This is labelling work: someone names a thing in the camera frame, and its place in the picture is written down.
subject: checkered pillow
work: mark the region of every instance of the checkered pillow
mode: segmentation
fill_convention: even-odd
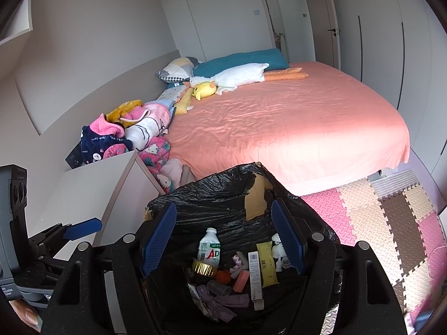
[[[157,76],[166,83],[185,82],[193,76],[193,69],[198,67],[199,63],[192,57],[178,58],[157,72]]]

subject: fingernail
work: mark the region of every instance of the fingernail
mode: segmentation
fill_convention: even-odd
[[[38,325],[39,324],[39,320],[37,318],[37,315],[35,313],[33,313],[32,311],[26,310],[25,311],[25,317],[33,325]]]

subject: metal bolt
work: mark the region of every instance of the metal bolt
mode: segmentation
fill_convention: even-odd
[[[86,242],[86,241],[83,241],[82,243],[79,243],[79,245],[78,245],[78,249],[79,249],[80,251],[84,251],[84,250],[86,250],[87,248],[89,248],[89,243]]]
[[[132,243],[135,240],[135,236],[133,234],[126,234],[122,240],[124,243]]]
[[[366,243],[365,241],[360,241],[360,242],[358,242],[358,246],[359,246],[360,248],[362,248],[363,250],[367,250],[367,249],[369,249],[369,244]]]
[[[314,241],[323,241],[325,239],[325,236],[323,236],[323,234],[321,234],[321,233],[315,232],[315,233],[312,233],[312,239]]]

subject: yellow duck plush toy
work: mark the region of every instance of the yellow duck plush toy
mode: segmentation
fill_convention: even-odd
[[[216,93],[217,87],[214,82],[203,82],[196,84],[193,96],[199,101]]]

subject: white nightstand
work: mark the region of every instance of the white nightstand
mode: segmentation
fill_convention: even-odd
[[[67,171],[40,216],[34,235],[54,224],[76,224],[98,218],[102,230],[71,241],[55,258],[68,260],[76,246],[111,244],[135,233],[144,221],[146,204],[165,192],[136,151]]]

